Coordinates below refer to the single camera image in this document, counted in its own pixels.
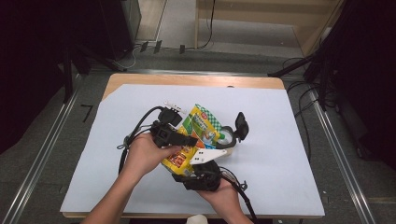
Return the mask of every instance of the metal track on floor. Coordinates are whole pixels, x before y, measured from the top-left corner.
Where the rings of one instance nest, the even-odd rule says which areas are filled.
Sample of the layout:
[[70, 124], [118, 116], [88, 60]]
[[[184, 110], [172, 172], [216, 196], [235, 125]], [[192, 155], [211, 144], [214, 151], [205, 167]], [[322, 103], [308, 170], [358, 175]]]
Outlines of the metal track on floor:
[[20, 188], [17, 191], [17, 195], [14, 198], [11, 206], [9, 207], [6, 217], [3, 220], [3, 224], [14, 224], [18, 223], [18, 220], [21, 217], [23, 209], [27, 204], [32, 192], [35, 188], [35, 184], [38, 181], [42, 171], [44, 170], [44, 166], [50, 156], [50, 153], [53, 149], [53, 146], [58, 139], [58, 136], [64, 126], [67, 117], [70, 114], [71, 109], [73, 108], [74, 102], [78, 97], [78, 91], [80, 86], [84, 80], [84, 77], [81, 75], [77, 75], [75, 78], [75, 90], [70, 97], [68, 103], [64, 104], [61, 108], [61, 111], [58, 114], [55, 122], [52, 124], [52, 127], [49, 130], [49, 134], [47, 135], [46, 140], [44, 141], [42, 147], [38, 151], [37, 156], [35, 157], [35, 161], [31, 166], [29, 173], [23, 180]]
[[[318, 94], [315, 91], [310, 92], [311, 100], [315, 101], [318, 99]], [[344, 150], [341, 147], [340, 142], [335, 134], [332, 127], [330, 118], [327, 112], [323, 111], [318, 104], [315, 102], [315, 109], [317, 111], [319, 120], [323, 126], [323, 130], [329, 140], [332, 148], [332, 153], [337, 161], [338, 167], [340, 168], [341, 174], [346, 181], [347, 189], [349, 190], [350, 196], [353, 203], [355, 204], [356, 210], [358, 211], [361, 223], [363, 224], [375, 224], [374, 215], [370, 209], [370, 206], [366, 200], [366, 197], [361, 190], [361, 186], [353, 173], [352, 168], [349, 165]]]

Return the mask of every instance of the white tabletop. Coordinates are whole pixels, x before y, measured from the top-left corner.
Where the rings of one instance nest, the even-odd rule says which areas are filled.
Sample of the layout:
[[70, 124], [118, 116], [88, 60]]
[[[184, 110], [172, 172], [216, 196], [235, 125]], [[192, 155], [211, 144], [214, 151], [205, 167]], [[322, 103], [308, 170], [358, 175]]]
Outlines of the white tabletop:
[[[304, 146], [285, 90], [161, 85], [122, 85], [100, 104], [90, 136], [61, 212], [67, 217], [89, 213], [106, 194], [118, 174], [122, 144], [136, 123], [152, 107], [169, 101], [190, 111], [199, 104], [222, 125], [234, 128], [245, 114], [249, 134], [233, 154], [216, 162], [247, 181], [245, 191], [258, 217], [322, 217], [318, 195]], [[158, 112], [144, 124], [151, 124]], [[249, 214], [244, 201], [241, 206]], [[215, 217], [196, 192], [185, 190], [161, 165], [134, 189], [126, 217]]]

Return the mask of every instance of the snack bag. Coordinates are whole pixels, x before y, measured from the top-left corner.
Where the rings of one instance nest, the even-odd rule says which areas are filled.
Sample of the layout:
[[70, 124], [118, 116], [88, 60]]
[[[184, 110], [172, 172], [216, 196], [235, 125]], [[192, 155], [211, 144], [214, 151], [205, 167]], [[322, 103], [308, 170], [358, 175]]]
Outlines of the snack bag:
[[178, 153], [164, 159], [162, 164], [173, 174], [191, 175], [191, 158], [198, 148], [216, 148], [218, 140], [224, 138], [220, 130], [221, 124], [212, 113], [203, 106], [195, 105], [177, 132], [197, 138], [197, 144], [195, 147], [183, 147]]

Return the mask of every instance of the green checkered pattern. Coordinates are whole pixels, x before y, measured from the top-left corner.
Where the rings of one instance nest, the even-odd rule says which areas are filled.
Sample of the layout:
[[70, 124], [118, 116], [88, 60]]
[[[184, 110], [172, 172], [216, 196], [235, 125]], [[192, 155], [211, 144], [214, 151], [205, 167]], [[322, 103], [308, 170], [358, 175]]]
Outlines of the green checkered pattern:
[[206, 108], [204, 108], [203, 106], [200, 105], [196, 105], [202, 112], [207, 114], [207, 119], [209, 120], [209, 122], [212, 124], [212, 126], [215, 128], [215, 130], [217, 132], [220, 132], [221, 130], [221, 124], [219, 123], [219, 121], [215, 118], [215, 116], [212, 115], [212, 113], [210, 113], [210, 111], [208, 111]]

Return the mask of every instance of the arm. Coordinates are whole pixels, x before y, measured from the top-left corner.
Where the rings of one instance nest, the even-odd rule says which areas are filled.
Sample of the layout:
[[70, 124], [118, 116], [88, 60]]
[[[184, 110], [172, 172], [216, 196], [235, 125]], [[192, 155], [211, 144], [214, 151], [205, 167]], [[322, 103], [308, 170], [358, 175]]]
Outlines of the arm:
[[138, 135], [130, 146], [120, 175], [105, 197], [81, 223], [118, 223], [140, 179], [157, 167], [164, 158], [179, 150], [180, 147], [157, 148], [149, 133]]
[[250, 219], [245, 216], [239, 204], [238, 193], [233, 186], [221, 179], [220, 186], [216, 191], [197, 191], [207, 200], [216, 213], [228, 224], [251, 224]]

